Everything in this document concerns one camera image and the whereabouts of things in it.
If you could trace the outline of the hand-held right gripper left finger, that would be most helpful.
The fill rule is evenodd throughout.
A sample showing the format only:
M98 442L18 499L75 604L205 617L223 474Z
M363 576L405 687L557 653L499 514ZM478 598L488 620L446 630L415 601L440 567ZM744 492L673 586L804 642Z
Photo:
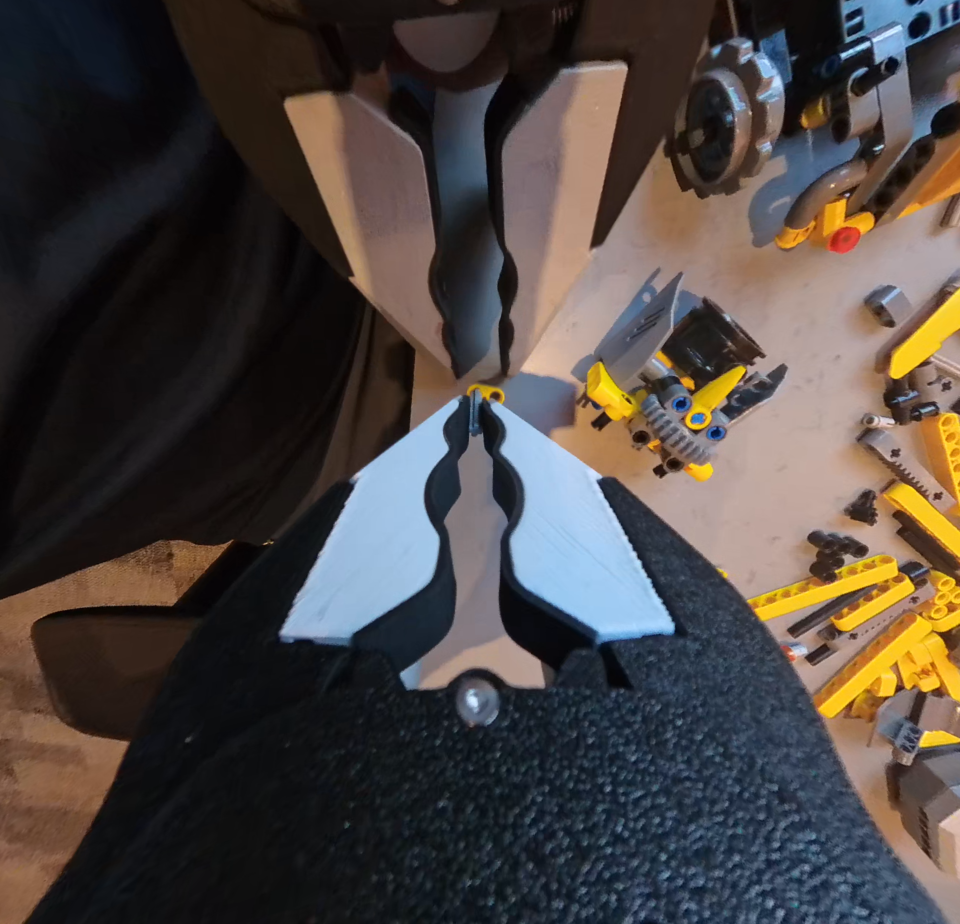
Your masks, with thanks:
M450 400L350 479L281 641L432 649L444 639L456 595L446 519L470 412L467 398Z

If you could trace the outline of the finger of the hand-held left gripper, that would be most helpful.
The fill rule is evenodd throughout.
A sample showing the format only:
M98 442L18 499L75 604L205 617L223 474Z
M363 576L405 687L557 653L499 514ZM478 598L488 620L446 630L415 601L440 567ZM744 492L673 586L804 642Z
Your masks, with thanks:
M628 67L579 63L507 74L486 111L500 368L522 369L566 302L593 236Z
M405 339L462 364L439 275L440 205L432 122L410 90L383 99L315 91L284 109L329 213L349 280Z

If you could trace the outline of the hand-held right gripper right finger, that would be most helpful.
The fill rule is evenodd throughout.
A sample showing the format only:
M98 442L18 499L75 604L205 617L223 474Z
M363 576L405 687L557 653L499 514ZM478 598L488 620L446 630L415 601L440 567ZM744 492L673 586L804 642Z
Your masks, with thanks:
M613 643L675 623L601 476L505 406L480 409L501 538L499 610L515 643Z

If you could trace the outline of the yellow brick wheel subassembly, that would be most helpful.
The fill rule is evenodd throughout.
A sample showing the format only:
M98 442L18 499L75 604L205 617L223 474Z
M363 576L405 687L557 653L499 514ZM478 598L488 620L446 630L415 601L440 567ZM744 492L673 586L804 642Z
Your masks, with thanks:
M764 407L788 367L761 371L761 345L682 272L661 288L655 270L594 351L578 363L576 399L596 431L617 426L650 453L654 474L703 483L731 430Z

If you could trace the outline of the spread of yellow beams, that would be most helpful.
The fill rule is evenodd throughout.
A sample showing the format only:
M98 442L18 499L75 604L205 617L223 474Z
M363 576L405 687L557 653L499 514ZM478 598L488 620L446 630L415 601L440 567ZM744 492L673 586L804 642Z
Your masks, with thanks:
M867 414L858 444L893 474L877 492L908 555L871 550L847 559L839 580L808 574L749 600L763 622L790 617L785 641L807 645L798 662L836 668L816 690L821 716L873 723L908 761L958 746L958 405L914 412L927 465L915 462L891 417Z

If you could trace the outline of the yellow brick vehicle model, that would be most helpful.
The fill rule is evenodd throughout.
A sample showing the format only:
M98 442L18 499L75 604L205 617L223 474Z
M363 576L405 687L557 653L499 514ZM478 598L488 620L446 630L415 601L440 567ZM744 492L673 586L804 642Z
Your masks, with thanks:
M855 142L798 193L779 249L854 250L942 202L958 220L959 0L718 0L668 134L678 186L728 196L782 139Z

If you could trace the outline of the person's dark clothing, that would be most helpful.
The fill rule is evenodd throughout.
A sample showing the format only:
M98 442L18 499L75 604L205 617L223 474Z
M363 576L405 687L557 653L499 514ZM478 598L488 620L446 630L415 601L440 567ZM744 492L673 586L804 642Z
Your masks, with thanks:
M162 0L2 0L2 598L263 544L410 426L414 351L222 133Z

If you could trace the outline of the black connector cluster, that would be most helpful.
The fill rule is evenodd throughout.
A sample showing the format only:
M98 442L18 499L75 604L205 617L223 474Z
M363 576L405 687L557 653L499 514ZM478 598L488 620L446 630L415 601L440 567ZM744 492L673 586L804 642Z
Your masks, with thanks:
M874 526L879 520L878 493L864 489L843 509L849 522ZM842 567L848 558L858 561L867 558L869 547L864 541L850 534L815 529L806 536L806 543L814 549L814 558L808 566L810 576L818 581L832 583L839 580Z

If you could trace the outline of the black office chair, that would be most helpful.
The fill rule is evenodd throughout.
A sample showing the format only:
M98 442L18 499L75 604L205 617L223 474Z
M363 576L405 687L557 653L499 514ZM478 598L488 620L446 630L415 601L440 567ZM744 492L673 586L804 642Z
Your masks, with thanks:
M36 620L30 642L54 714L80 733L132 740L186 641L266 549L229 544L172 606L89 606Z

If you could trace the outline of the small grey curved connector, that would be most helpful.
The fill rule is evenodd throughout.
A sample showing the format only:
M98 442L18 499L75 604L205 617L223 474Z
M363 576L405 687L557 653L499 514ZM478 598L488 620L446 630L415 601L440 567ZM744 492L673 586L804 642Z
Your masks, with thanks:
M906 324L914 314L910 299L901 288L881 285L867 294L863 303L876 322L889 329Z

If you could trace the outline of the yellow curved fairing piece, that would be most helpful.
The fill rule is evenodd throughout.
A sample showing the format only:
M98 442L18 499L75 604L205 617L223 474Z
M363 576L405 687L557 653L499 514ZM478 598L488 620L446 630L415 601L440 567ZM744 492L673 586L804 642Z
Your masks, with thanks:
M924 313L906 338L889 355L886 368L892 380L906 375L939 352L943 343L959 330L959 291L942 296L933 310Z

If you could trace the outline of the grey battery box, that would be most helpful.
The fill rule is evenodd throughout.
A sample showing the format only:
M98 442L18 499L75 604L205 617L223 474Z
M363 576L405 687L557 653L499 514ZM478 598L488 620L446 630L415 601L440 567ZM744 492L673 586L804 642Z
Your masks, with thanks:
M909 765L892 760L886 777L905 831L939 870L958 879L958 746L921 750Z

